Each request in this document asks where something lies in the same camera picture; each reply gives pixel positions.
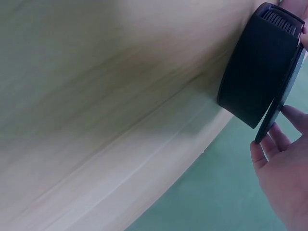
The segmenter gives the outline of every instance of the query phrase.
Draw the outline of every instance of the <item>finger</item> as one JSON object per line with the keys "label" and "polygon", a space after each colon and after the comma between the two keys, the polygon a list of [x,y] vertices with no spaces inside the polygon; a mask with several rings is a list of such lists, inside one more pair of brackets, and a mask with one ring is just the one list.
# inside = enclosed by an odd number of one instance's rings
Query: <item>finger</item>
{"label": "finger", "polygon": [[308,50],[308,34],[301,34],[300,41],[305,49]]}
{"label": "finger", "polygon": [[308,117],[305,113],[291,106],[284,106],[282,114],[293,124],[301,133],[308,132]]}
{"label": "finger", "polygon": [[280,152],[269,134],[266,134],[264,139],[261,141],[261,146],[269,160]]}
{"label": "finger", "polygon": [[262,150],[262,147],[259,143],[252,142],[250,145],[250,153],[251,153],[251,159],[252,163],[254,165],[256,173],[266,165],[268,160],[264,156],[264,152]]}
{"label": "finger", "polygon": [[274,123],[269,131],[270,131],[269,134],[270,134],[272,140],[275,142],[278,150],[280,152],[287,150],[289,145],[291,144],[291,141],[280,130],[280,127],[276,123]]}

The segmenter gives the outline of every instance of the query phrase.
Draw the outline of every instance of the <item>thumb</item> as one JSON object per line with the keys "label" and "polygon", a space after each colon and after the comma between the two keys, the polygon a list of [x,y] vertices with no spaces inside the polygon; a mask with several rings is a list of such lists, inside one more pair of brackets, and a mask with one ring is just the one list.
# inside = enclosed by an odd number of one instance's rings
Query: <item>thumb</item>
{"label": "thumb", "polygon": [[301,133],[308,132],[308,115],[291,106],[284,106],[282,114]]}
{"label": "thumb", "polygon": [[301,34],[300,41],[305,47],[305,49],[308,51],[308,34]]}
{"label": "thumb", "polygon": [[306,50],[308,50],[308,19],[305,19],[305,25],[304,25],[304,29],[303,29],[303,33],[300,36],[300,41],[303,44],[303,46],[305,47]]}

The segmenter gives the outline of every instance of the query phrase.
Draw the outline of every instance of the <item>wooden surface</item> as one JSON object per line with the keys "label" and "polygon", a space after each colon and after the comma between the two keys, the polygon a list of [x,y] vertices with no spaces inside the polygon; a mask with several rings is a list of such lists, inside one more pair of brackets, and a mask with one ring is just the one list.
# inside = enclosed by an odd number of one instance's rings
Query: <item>wooden surface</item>
{"label": "wooden surface", "polygon": [[254,0],[0,2],[0,229],[120,231],[231,115]]}

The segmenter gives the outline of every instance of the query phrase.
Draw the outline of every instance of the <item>black device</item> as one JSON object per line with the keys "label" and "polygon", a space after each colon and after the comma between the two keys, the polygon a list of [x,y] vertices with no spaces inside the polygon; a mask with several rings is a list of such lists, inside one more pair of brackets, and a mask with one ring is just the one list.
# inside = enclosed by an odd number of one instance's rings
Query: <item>black device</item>
{"label": "black device", "polygon": [[263,3],[248,21],[224,73],[218,104],[251,128],[265,118],[256,142],[265,137],[291,91],[304,60],[299,37],[305,22]]}

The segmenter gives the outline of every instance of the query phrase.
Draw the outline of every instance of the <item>curved wooden panel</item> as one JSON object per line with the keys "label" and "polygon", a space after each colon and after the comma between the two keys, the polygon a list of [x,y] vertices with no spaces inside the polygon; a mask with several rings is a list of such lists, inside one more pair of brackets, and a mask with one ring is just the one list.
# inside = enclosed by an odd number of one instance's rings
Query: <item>curved wooden panel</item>
{"label": "curved wooden panel", "polygon": [[0,227],[123,230],[231,117],[254,0],[0,2]]}

